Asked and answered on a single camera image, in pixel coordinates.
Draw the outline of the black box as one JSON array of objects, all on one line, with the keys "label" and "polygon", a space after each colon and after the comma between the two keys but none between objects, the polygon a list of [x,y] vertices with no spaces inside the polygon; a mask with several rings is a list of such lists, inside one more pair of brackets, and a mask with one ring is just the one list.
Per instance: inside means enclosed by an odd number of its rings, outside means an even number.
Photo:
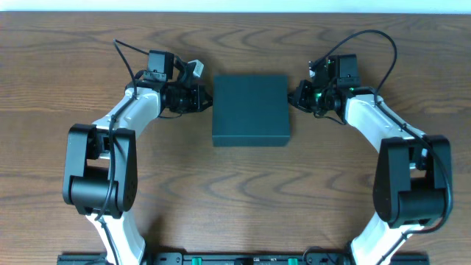
[{"label": "black box", "polygon": [[287,76],[214,77],[214,146],[285,146],[290,137]]}]

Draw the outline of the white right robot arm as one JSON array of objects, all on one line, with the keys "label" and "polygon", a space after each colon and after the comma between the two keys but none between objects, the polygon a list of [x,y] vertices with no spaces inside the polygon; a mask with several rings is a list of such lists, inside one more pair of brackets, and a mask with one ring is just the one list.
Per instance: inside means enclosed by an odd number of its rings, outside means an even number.
[{"label": "white right robot arm", "polygon": [[303,80],[288,95],[317,118],[336,112],[378,152],[372,191],[375,213],[347,247],[340,264],[390,264],[412,236],[434,233],[453,207],[450,142],[427,135],[392,111],[371,87]]}]

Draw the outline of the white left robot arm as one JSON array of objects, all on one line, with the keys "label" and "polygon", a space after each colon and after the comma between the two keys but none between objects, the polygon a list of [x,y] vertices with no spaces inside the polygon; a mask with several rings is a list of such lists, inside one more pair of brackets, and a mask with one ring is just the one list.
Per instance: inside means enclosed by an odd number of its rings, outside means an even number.
[{"label": "white left robot arm", "polygon": [[96,228],[106,251],[62,254],[59,264],[144,264],[146,242],[131,207],[138,190],[137,140],[165,109],[180,115],[213,104],[200,84],[129,85],[123,99],[92,124],[68,132],[63,199]]}]

